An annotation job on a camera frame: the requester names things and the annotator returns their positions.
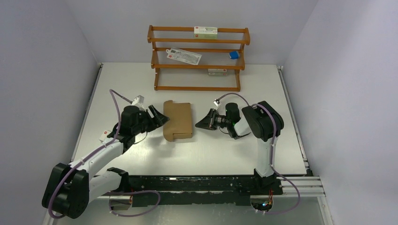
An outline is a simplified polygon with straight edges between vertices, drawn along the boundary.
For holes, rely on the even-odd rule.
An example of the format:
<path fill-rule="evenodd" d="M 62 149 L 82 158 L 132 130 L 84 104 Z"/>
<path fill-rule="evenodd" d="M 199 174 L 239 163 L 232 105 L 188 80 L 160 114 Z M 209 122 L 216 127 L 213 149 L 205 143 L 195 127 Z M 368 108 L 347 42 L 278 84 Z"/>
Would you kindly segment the orange wooden shelf rack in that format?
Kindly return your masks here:
<path fill-rule="evenodd" d="M 198 26 L 150 25 L 147 41 L 152 45 L 151 68 L 155 70 L 155 90 L 240 91 L 240 72 L 245 69 L 245 47 L 251 43 L 248 28 L 217 28 L 215 38 L 203 38 Z M 232 71 L 235 86 L 164 86 L 162 69 L 206 70 L 227 74 Z"/>

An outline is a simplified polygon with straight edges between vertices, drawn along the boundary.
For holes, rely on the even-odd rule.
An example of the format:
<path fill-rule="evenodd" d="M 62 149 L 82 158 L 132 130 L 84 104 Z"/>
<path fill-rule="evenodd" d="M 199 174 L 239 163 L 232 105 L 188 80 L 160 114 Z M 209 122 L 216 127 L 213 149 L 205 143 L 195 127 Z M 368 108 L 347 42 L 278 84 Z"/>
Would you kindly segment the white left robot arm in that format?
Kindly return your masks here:
<path fill-rule="evenodd" d="M 123 195 L 131 190 L 128 172 L 111 167 L 98 172 L 135 144 L 135 137 L 162 127 L 169 121 L 153 105 L 147 110 L 135 105 L 118 112 L 118 122 L 103 143 L 93 152 L 69 164 L 58 163 L 51 171 L 42 206 L 53 218 L 82 215 L 88 204 L 106 194 Z"/>

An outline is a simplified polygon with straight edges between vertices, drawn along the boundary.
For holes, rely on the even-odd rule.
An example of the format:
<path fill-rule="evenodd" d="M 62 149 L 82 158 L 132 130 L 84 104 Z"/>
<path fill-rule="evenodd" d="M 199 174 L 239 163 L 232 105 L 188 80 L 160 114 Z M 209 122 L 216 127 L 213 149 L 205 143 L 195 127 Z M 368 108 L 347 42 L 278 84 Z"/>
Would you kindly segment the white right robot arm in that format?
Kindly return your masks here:
<path fill-rule="evenodd" d="M 258 141 L 257 163 L 253 188 L 258 194 L 265 194 L 276 178 L 275 150 L 276 142 L 284 128 L 281 115 L 267 102 L 261 101 L 239 109 L 236 103 L 227 103 L 225 114 L 219 114 L 211 108 L 207 115 L 195 124 L 196 128 L 216 130 L 226 128 L 232 139 L 253 134 Z"/>

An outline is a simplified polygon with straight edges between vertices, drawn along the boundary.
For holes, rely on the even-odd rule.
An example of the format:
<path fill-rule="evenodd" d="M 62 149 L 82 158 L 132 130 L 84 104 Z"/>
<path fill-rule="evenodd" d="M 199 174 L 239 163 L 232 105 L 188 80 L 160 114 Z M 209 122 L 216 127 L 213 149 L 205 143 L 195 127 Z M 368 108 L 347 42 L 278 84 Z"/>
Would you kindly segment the brown cardboard box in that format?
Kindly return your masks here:
<path fill-rule="evenodd" d="M 163 126 L 163 136 L 173 142 L 176 139 L 193 137 L 192 110 L 190 103 L 176 103 L 168 100 L 163 103 L 164 115 L 169 121 Z"/>

